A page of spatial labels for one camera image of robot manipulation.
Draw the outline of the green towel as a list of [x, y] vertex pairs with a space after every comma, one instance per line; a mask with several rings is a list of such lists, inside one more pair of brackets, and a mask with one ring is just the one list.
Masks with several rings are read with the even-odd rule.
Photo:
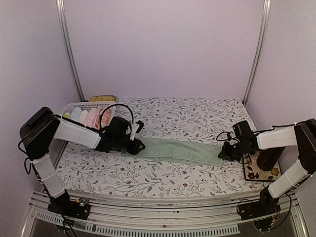
[[161, 138], [143, 138], [145, 149], [136, 155], [122, 151], [123, 157], [154, 159], [185, 164], [222, 166], [218, 157], [222, 148], [218, 145]]

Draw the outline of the orange patterned towel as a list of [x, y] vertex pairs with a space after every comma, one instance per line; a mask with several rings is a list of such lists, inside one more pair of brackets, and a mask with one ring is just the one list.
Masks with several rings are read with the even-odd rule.
[[98, 120], [96, 122], [97, 129], [109, 125], [112, 116], [112, 109], [107, 109], [106, 107], [100, 108]]

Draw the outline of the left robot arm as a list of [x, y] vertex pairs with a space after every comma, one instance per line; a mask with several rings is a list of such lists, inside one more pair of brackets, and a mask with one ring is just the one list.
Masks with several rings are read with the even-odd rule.
[[50, 202], [62, 213], [70, 214], [73, 203], [52, 164], [49, 148], [54, 140], [75, 143], [99, 152], [126, 151], [136, 155], [145, 144], [135, 138], [144, 124], [113, 117], [109, 124], [99, 122], [98, 127], [86, 126], [78, 121], [52, 112], [48, 107], [39, 109], [19, 130], [18, 149], [30, 162], [26, 171], [34, 170]]

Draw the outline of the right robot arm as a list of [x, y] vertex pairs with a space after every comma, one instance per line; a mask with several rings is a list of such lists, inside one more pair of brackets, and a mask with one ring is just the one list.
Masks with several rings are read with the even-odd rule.
[[257, 166], [264, 171], [272, 170], [288, 148], [297, 149], [297, 159], [282, 175], [260, 192], [255, 205], [259, 215], [266, 215], [275, 202], [286, 192], [298, 187], [316, 171], [316, 120], [287, 125], [274, 125], [270, 129], [254, 131], [247, 121], [233, 125], [234, 138], [224, 141], [219, 158], [233, 161], [244, 155], [258, 153]]

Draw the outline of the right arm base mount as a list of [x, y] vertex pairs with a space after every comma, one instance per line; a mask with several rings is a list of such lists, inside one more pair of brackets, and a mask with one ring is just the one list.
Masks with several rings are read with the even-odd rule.
[[242, 199], [237, 205], [237, 213], [242, 220], [249, 220], [280, 212], [279, 198], [250, 201]]

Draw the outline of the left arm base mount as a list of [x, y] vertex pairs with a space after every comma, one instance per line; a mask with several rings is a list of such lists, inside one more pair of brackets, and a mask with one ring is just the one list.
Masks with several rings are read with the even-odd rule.
[[57, 198], [51, 198], [47, 210], [66, 217], [73, 217], [87, 220], [90, 214], [91, 205], [86, 198], [70, 200], [70, 196], [65, 193]]

